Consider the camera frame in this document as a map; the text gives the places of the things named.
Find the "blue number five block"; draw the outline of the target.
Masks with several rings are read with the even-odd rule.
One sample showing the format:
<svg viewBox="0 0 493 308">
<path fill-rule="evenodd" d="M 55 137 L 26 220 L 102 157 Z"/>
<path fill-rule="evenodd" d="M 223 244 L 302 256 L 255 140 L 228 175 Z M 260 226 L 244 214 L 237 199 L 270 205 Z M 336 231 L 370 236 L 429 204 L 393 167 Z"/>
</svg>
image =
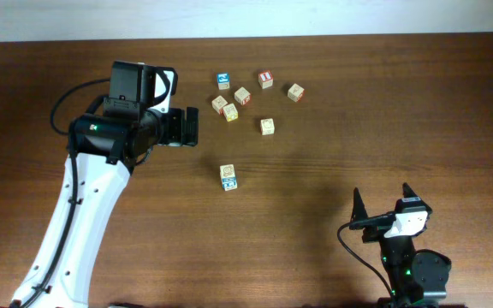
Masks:
<svg viewBox="0 0 493 308">
<path fill-rule="evenodd" d="M 235 167 L 233 164 L 225 164 L 220 166 L 221 179 L 235 178 Z"/>
</svg>

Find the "wooden block number eight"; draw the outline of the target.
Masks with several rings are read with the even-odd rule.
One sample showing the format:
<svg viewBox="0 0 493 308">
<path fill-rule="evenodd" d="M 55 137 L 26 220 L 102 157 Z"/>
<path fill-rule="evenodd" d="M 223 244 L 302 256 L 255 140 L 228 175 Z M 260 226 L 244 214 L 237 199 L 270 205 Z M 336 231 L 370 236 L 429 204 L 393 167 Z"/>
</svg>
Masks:
<svg viewBox="0 0 493 308">
<path fill-rule="evenodd" d="M 230 191 L 235 190 L 238 187 L 238 183 L 235 178 L 223 178 L 222 186 L 225 191 Z"/>
</svg>

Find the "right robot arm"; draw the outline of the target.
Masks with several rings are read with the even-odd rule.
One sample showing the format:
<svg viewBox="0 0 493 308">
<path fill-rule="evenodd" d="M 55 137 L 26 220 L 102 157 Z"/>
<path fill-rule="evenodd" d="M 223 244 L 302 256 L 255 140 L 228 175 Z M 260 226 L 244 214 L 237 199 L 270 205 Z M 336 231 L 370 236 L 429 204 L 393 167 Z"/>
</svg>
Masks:
<svg viewBox="0 0 493 308">
<path fill-rule="evenodd" d="M 426 230 L 432 208 L 407 184 L 395 208 L 368 216 L 358 189 L 353 190 L 353 210 L 348 228 L 363 231 L 362 241 L 377 242 L 389 278 L 388 298 L 378 307 L 438 307 L 446 298 L 451 260 L 429 249 L 417 250 L 413 239 Z"/>
</svg>

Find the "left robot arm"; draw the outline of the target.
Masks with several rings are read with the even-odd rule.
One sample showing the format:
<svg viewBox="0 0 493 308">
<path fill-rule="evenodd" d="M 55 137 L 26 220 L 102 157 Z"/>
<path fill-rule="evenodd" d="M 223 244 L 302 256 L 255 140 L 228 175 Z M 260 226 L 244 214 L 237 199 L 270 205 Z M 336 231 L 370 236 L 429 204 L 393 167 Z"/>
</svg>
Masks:
<svg viewBox="0 0 493 308">
<path fill-rule="evenodd" d="M 110 215 L 134 172 L 157 145 L 194 147 L 199 111 L 173 108 L 177 72 L 116 61 L 108 93 L 72 120 L 56 208 L 13 307 L 86 307 Z"/>
</svg>

